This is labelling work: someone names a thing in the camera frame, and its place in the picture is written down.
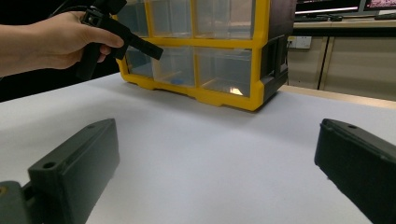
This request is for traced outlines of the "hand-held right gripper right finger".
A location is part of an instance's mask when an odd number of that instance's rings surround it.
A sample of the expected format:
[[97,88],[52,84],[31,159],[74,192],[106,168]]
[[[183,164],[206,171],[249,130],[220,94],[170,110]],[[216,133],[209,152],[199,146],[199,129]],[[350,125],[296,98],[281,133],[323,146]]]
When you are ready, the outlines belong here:
[[358,126],[324,119],[314,163],[373,224],[396,224],[396,146]]

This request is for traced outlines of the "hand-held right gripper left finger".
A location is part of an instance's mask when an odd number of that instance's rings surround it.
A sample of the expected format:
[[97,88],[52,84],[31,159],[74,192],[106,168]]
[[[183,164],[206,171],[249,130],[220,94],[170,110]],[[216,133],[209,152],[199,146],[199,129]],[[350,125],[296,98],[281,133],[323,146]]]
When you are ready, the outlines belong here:
[[120,163],[114,119],[92,123],[28,169],[44,224],[85,224]]

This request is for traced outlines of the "clear plastic drawer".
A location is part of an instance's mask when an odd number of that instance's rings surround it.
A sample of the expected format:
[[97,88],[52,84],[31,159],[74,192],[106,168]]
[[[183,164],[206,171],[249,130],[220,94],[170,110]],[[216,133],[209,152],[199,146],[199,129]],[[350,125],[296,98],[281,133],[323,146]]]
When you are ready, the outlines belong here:
[[191,47],[164,47],[159,61],[153,62],[154,80],[161,83],[193,87],[194,72]]

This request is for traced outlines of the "yellow black drawer organizer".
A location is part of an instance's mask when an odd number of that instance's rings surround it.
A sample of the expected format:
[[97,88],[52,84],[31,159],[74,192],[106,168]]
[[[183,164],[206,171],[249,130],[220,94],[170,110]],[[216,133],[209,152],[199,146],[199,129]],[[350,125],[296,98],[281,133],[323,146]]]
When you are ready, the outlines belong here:
[[191,45],[251,50],[249,95],[241,96],[198,87],[187,88],[153,81],[130,74],[126,55],[119,61],[124,80],[149,90],[164,90],[188,95],[209,105],[227,105],[254,111],[266,103],[288,79],[287,41],[293,30],[297,0],[255,0],[254,28],[250,39],[245,40],[178,40],[166,37],[141,37],[161,48]]

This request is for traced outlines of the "wooden table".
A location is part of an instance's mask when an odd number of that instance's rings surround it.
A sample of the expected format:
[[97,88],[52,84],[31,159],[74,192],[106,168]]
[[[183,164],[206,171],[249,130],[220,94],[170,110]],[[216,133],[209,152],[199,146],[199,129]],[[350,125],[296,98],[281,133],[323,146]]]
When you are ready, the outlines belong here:
[[396,110],[396,102],[383,100],[383,99],[343,94],[343,93],[331,92],[331,91],[312,90],[312,89],[306,89],[306,88],[300,88],[300,87],[294,87],[294,86],[288,86],[288,85],[283,85],[280,88],[280,90],[286,91],[286,92],[303,94],[303,95],[315,96],[315,97],[319,97],[319,98],[348,102],[348,103],[352,103],[352,104],[369,105],[369,106],[374,106],[374,107],[381,107],[381,108],[388,108],[388,109]]

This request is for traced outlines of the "set of transparent organizer bins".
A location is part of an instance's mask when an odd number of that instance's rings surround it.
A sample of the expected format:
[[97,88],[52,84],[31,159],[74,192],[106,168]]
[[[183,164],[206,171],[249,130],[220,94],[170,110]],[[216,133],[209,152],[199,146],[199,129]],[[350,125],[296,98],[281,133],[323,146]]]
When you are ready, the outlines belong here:
[[[141,37],[227,42],[252,37],[254,7],[255,0],[128,0],[118,20]],[[249,95],[250,49],[180,47],[192,48],[193,87]],[[154,61],[133,48],[126,53],[128,72],[153,81]]]

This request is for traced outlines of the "beige desk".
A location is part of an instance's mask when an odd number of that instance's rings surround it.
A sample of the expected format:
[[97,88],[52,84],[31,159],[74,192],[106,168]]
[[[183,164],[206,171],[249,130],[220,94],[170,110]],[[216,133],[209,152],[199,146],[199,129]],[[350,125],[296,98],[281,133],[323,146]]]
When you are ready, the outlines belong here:
[[289,47],[291,86],[396,101],[396,20],[296,22],[292,36],[312,41]]

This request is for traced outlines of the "monitor with pink screen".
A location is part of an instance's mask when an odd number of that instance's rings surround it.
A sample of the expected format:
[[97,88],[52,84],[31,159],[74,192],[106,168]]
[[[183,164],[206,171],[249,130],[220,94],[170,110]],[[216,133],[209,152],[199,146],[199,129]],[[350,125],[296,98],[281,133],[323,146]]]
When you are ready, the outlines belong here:
[[396,0],[365,0],[365,10],[392,10],[396,9]]

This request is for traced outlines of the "dark computer monitor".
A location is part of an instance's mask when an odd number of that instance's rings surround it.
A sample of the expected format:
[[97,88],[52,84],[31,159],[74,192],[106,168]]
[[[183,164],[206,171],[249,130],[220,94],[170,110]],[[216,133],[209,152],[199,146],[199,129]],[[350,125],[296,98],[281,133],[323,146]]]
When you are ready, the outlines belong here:
[[296,15],[355,12],[361,0],[297,0]]

